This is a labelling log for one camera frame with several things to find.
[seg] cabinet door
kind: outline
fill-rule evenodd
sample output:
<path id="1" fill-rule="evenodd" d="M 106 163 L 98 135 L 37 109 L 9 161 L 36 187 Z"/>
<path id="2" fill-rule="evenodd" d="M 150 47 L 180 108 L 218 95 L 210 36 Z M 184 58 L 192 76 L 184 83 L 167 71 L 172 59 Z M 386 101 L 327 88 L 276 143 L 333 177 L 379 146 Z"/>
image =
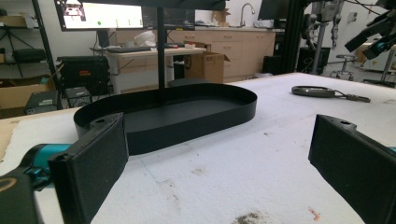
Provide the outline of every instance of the cabinet door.
<path id="1" fill-rule="evenodd" d="M 262 72 L 264 56 L 274 54 L 274 32 L 245 32 L 242 47 L 241 75 L 251 76 Z"/>

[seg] wooden cabinet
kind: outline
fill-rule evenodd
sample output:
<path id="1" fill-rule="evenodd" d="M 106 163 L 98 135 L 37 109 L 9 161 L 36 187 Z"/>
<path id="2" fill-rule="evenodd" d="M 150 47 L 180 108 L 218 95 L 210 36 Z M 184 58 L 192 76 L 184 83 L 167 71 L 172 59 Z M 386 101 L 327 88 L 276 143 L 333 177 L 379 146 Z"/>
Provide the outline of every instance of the wooden cabinet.
<path id="1" fill-rule="evenodd" d="M 245 32 L 242 49 L 241 76 L 250 76 L 262 72 L 264 56 L 274 54 L 276 33 Z"/>
<path id="2" fill-rule="evenodd" d="M 262 71 L 264 56 L 274 53 L 276 33 L 271 31 L 173 31 L 168 40 L 195 41 L 210 45 L 210 50 L 226 55 L 224 82 L 251 78 Z"/>

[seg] robotic arm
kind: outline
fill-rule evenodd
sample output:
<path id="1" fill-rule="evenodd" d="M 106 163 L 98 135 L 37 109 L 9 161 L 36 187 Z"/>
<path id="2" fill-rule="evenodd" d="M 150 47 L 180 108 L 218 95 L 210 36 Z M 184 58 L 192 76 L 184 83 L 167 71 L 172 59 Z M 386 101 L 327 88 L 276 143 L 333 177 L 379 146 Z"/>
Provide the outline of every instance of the robotic arm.
<path id="1" fill-rule="evenodd" d="M 341 10 L 344 0 L 315 1 L 312 3 L 311 14 L 304 16 L 303 38 L 306 39 L 311 49 L 316 49 L 314 45 L 314 31 L 318 29 L 319 23 L 332 21 L 332 47 L 337 46 L 338 23 L 341 20 Z"/>
<path id="2" fill-rule="evenodd" d="M 388 11 L 369 22 L 366 29 L 346 43 L 346 48 L 353 51 L 366 42 L 368 37 L 380 34 L 382 37 L 363 51 L 369 60 L 390 50 L 396 44 L 396 3 L 391 0 L 379 0 L 376 5 Z"/>

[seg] black cable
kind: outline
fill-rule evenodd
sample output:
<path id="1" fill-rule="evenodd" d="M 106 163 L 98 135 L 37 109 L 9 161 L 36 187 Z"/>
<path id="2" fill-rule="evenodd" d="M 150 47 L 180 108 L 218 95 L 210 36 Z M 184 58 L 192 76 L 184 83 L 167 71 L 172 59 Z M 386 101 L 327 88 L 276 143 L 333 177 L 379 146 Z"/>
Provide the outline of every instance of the black cable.
<path id="1" fill-rule="evenodd" d="M 120 70 L 121 70 L 122 68 L 128 66 L 128 64 L 130 64 L 130 63 L 133 62 L 133 61 L 134 61 L 134 59 L 132 59 L 131 61 L 129 61 L 129 62 L 128 62 L 127 64 L 125 64 L 123 67 L 119 68 L 119 70 L 117 70 L 117 71 L 120 72 Z"/>
<path id="2" fill-rule="evenodd" d="M 172 33 L 172 30 L 168 32 L 167 36 L 168 36 L 168 38 L 175 44 L 175 43 L 176 43 L 175 40 L 173 40 L 173 39 L 169 36 L 170 33 Z"/>
<path id="3" fill-rule="evenodd" d="M 377 5 L 363 4 L 363 3 L 359 2 L 358 0 L 355 0 L 355 2 L 346 0 L 346 2 L 351 3 L 351 4 L 361 5 L 362 7 L 366 8 L 368 11 L 373 12 L 375 15 L 377 15 L 377 16 L 380 15 L 379 13 L 377 13 L 377 12 L 375 12 L 375 11 L 372 11 L 370 8 L 368 8 L 368 7 L 378 7 Z"/>

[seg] countertop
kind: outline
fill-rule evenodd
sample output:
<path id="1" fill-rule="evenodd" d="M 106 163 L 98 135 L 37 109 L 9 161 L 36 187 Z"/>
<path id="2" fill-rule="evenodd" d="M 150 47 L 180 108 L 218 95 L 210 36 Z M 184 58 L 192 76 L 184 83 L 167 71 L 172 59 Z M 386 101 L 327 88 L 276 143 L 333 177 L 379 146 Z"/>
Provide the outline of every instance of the countertop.
<path id="1" fill-rule="evenodd" d="M 281 32 L 284 30 L 281 29 L 272 29 L 272 28 L 256 28 L 253 26 L 244 26 L 242 28 L 236 27 L 206 27 L 206 26 L 195 26 L 196 31 L 239 31 L 239 32 Z"/>

